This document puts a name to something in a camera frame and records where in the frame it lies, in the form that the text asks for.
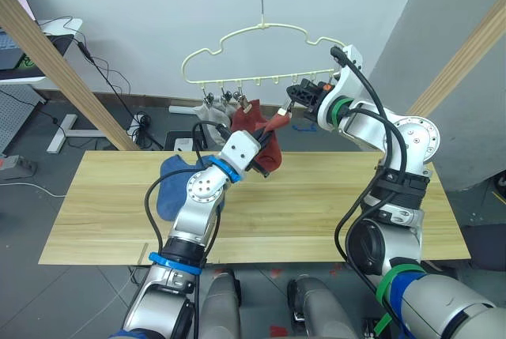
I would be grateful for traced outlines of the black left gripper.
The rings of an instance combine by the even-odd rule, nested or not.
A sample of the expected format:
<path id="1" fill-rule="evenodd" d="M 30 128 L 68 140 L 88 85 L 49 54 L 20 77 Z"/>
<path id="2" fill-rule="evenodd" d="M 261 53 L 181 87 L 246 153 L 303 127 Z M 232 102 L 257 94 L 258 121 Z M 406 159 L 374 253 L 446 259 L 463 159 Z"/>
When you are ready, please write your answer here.
<path id="1" fill-rule="evenodd" d="M 272 130 L 266 130 L 264 127 L 255 131 L 255 139 L 261 145 L 259 154 L 247 166 L 247 170 L 254 170 L 264 178 L 270 175 L 272 165 L 272 155 L 270 154 L 269 143 L 274 140 L 275 134 Z"/>

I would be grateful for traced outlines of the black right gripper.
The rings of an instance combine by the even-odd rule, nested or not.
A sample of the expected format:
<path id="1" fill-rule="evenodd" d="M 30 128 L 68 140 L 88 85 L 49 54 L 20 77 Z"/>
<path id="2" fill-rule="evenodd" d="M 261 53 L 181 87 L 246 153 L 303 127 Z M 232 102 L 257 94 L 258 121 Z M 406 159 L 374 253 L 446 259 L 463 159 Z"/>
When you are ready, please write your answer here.
<path id="1" fill-rule="evenodd" d="M 298 85 L 291 85 L 286 89 L 289 99 L 286 110 L 290 114 L 303 114 L 306 119 L 316 121 L 319 108 L 323 100 L 334 89 L 334 85 L 320 81 L 302 81 Z"/>

